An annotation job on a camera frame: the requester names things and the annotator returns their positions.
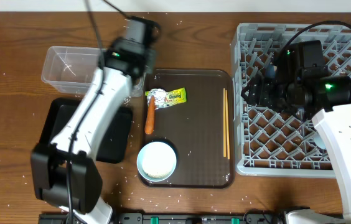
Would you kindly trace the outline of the small blue cup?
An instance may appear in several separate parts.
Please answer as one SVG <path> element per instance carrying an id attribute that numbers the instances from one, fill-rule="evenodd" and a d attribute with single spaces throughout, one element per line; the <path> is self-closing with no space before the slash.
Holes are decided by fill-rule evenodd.
<path id="1" fill-rule="evenodd" d="M 326 150 L 325 144 L 318 133 L 315 133 L 315 135 L 313 135 L 312 139 L 318 148 Z"/>

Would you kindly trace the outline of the green snack wrapper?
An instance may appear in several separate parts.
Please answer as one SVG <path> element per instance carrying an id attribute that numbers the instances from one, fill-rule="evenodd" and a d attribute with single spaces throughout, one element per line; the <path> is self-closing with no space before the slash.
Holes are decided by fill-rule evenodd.
<path id="1" fill-rule="evenodd" d="M 167 95 L 165 108 L 187 102 L 187 94 L 185 88 L 180 88 L 166 92 Z"/>

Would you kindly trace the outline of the aluminium foil ball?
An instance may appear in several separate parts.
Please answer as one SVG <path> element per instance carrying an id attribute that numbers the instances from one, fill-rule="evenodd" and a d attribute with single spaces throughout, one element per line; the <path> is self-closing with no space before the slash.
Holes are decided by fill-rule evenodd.
<path id="1" fill-rule="evenodd" d="M 167 92 L 160 88 L 153 88 L 145 92 L 147 103 L 150 104 L 151 97 L 154 97 L 154 103 L 156 109 L 166 107 L 166 95 Z"/>

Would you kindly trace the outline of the orange carrot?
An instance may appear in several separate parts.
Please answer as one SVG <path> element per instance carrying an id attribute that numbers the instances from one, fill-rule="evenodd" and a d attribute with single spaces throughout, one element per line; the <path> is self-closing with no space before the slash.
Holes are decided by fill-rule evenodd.
<path id="1" fill-rule="evenodd" d="M 149 105 L 147 109 L 147 117 L 144 132 L 145 134 L 152 134 L 154 132 L 154 122 L 155 122 L 155 110 L 156 110 L 156 103 L 155 97 L 150 97 Z"/>

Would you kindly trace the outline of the light blue rice bowl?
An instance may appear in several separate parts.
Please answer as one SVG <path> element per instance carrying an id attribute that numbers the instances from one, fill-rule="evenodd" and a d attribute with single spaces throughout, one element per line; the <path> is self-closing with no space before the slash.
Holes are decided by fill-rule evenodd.
<path id="1" fill-rule="evenodd" d="M 161 182 L 175 171 L 177 156 L 166 142 L 154 141 L 142 147 L 136 165 L 142 178 L 148 182 Z"/>

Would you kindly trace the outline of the large blue plate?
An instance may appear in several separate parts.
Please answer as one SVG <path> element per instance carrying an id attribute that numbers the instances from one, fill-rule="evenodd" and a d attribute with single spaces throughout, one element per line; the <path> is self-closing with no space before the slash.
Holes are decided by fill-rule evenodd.
<path id="1" fill-rule="evenodd" d="M 277 66 L 273 65 L 272 63 L 270 63 L 266 67 L 266 71 L 264 73 L 264 76 L 266 78 L 274 79 L 275 76 L 276 76 L 276 70 L 277 70 Z"/>

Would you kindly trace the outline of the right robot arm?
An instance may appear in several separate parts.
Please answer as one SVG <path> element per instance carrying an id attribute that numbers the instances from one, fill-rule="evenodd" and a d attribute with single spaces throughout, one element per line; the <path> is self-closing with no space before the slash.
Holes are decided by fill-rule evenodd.
<path id="1" fill-rule="evenodd" d="M 345 223 L 351 223 L 351 78 L 330 76 L 318 40 L 282 49 L 265 75 L 241 91 L 251 106 L 294 115 L 304 111 L 322 139 L 334 171 Z"/>

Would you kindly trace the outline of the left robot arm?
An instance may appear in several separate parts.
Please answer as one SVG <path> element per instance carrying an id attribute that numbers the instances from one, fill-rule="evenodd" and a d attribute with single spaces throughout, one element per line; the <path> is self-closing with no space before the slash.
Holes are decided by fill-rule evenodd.
<path id="1" fill-rule="evenodd" d="M 96 157 L 116 112 L 136 80 L 154 66 L 157 22 L 128 16 L 122 37 L 101 50 L 91 85 L 62 130 L 37 143 L 30 157 L 37 199 L 68 211 L 64 223 L 109 223 L 113 209 L 101 197 Z"/>

